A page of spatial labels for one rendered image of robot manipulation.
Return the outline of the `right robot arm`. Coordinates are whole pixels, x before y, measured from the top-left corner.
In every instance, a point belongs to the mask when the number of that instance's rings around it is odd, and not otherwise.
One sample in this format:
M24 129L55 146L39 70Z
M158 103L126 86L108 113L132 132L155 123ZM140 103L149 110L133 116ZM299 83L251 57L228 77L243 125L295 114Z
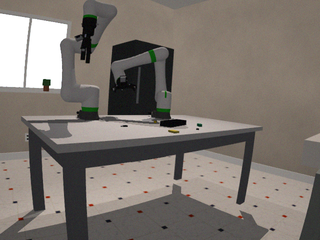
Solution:
M103 32L118 10L114 4L98 0L87 0L83 4L82 27L94 27L94 35L91 36L91 54L97 47ZM98 18L97 18L98 17ZM61 98L68 103L81 103L82 110L76 113L81 120L99 120L98 115L100 88L95 85L77 84L75 75L75 53L81 54L83 34L74 38L64 38L60 42L62 78Z

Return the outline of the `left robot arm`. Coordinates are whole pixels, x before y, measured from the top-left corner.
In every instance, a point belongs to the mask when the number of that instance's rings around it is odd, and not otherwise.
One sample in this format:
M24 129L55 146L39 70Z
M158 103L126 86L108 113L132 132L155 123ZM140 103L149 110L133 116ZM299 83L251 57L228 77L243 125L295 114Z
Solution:
M124 70L154 63L155 67L155 101L156 110L153 112L148 112L151 114L151 117L158 119L171 119L170 110L171 110L171 101L172 94L167 91L166 86L166 59L169 56L169 51L165 47L159 47L137 56L133 56L127 59L114 61L111 64L111 70L114 76L115 83L118 86L118 82L127 83L128 77L126 77Z

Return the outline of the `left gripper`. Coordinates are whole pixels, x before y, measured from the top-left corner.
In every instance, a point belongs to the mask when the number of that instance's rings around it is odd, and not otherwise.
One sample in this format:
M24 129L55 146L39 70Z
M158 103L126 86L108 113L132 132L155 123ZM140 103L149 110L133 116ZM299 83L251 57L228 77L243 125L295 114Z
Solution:
M121 83L121 81L119 80L118 85L115 84L114 86L112 86L111 90L116 93L117 89L122 89L123 90L125 88L133 89L133 91L135 92L135 89L137 88L137 86L134 85L134 84L131 84L131 83L128 85L126 81L124 83Z

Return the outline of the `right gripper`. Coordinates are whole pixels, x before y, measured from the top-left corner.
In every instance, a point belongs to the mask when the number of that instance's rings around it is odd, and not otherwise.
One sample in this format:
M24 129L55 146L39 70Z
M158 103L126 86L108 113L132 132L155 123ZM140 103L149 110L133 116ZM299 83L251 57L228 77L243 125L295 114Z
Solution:
M83 40L81 44L81 56L80 60L85 60L86 64L90 63L90 56L91 56L91 36L94 35L95 28L92 26L84 26L82 30Z

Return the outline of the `black rack of three bins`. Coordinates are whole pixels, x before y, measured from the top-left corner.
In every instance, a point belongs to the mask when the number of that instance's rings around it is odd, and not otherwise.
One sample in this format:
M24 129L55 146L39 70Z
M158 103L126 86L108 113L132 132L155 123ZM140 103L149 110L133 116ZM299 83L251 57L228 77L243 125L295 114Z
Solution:
M187 124L187 121L182 119L171 119L171 120L160 121L160 126L163 126L163 127L177 127L177 126L182 126L186 124Z

